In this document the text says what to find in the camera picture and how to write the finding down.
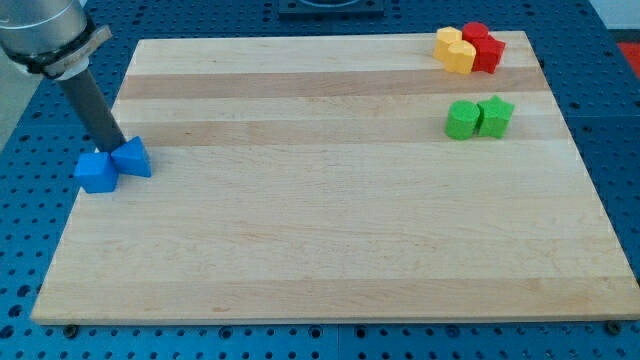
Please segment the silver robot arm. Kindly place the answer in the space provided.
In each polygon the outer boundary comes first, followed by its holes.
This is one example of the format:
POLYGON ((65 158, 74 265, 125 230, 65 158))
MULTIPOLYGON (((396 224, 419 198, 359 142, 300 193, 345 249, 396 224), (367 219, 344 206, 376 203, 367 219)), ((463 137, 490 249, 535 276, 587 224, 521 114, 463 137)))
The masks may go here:
POLYGON ((112 37, 81 0, 1 0, 1 49, 29 74, 69 80, 112 37))

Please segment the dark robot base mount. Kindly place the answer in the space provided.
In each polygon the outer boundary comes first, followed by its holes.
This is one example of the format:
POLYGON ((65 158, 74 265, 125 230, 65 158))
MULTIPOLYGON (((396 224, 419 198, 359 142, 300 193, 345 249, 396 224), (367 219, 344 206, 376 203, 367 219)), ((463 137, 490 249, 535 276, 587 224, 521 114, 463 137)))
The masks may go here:
POLYGON ((385 0, 278 0, 280 18, 383 15, 385 0))

